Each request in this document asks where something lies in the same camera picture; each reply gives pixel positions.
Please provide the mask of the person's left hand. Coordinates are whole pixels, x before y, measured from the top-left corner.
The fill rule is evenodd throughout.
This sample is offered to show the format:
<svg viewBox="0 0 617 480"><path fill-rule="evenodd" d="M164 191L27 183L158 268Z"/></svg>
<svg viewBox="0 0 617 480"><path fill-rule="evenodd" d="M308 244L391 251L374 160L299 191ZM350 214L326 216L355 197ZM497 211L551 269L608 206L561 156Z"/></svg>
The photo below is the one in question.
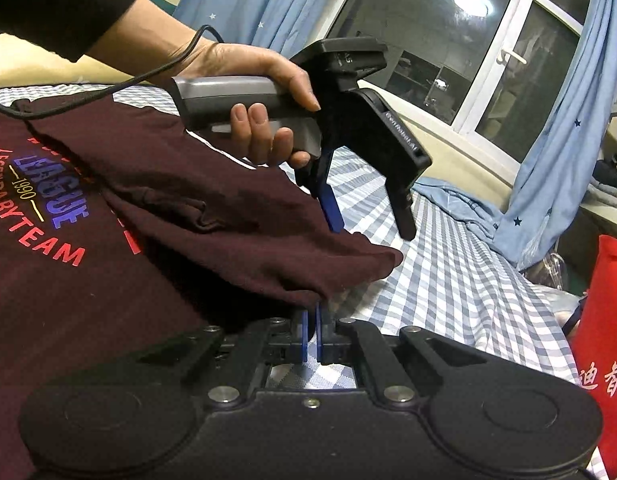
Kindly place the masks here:
<svg viewBox="0 0 617 480"><path fill-rule="evenodd" d="M178 74L185 78L265 76L288 90L306 110L321 109L309 74L282 55L264 48L202 40ZM295 151L291 129L272 128L268 110L262 103L235 104L231 107L229 123L230 138L215 145L236 158L248 159L254 165L278 166L287 162L294 169L305 167L311 159L309 154Z"/></svg>

